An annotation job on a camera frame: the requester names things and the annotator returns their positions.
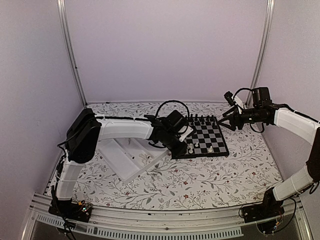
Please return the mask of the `black and silver chessboard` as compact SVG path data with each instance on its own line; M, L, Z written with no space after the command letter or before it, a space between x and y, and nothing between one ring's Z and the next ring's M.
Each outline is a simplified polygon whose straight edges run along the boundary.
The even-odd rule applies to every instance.
M187 144L187 151L180 157L172 157L173 159L227 157L230 155L217 119L215 125L191 126L189 123L189 126L194 128L194 132L184 140ZM197 142L199 143L199 147L195 147L195 143ZM192 154L189 154L189 144L193 144ZM213 148L212 153L208 153L208 148L210 147Z

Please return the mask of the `white plastic tray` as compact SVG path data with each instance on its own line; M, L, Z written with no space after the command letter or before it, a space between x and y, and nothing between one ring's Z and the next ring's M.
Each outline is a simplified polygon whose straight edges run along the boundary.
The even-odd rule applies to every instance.
M125 184L154 166L170 152L166 148L153 147L147 140L138 138L105 139L97 143L96 150ZM152 160L143 165L139 154L148 154Z

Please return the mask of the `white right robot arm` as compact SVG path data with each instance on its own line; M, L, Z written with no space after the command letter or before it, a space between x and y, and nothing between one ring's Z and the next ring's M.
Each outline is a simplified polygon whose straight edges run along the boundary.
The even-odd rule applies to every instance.
M320 182L320 122L294 110L286 103L274 103L267 87L248 88L252 105L245 106L237 93L226 92L224 98L230 109L223 113L219 124L232 131L245 125L260 123L275 126L265 138L277 164L287 167L287 178L264 193L266 201L259 206L262 218L269 218L278 210L278 203L293 195L302 194Z

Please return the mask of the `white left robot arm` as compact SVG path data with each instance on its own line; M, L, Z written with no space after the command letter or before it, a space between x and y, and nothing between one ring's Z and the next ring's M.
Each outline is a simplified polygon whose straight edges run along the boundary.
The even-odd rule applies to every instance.
M63 216L74 213L73 189L82 168L100 154L111 170L127 183L165 154L180 157L187 152L185 139L193 132L187 117L174 110L166 117L145 115L116 117L84 109L60 144L65 152L57 170L55 209Z

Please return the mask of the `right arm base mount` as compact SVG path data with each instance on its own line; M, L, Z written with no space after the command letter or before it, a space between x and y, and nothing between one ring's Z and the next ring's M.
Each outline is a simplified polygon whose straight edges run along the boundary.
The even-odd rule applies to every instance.
M269 218L274 218L270 221L265 221L257 224L257 229L264 235L274 234L284 217L284 201L277 201L271 195L263 198L261 203L246 204L241 206L238 211L240 218L244 219L245 223L261 221Z

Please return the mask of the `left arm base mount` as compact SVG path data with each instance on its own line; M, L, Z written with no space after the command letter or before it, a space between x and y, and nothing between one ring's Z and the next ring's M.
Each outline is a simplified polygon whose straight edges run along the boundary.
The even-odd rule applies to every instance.
M63 219L75 220L88 223L92 214L91 203L85 200L73 202L69 200L58 200L55 193L52 193L52 201L48 212Z

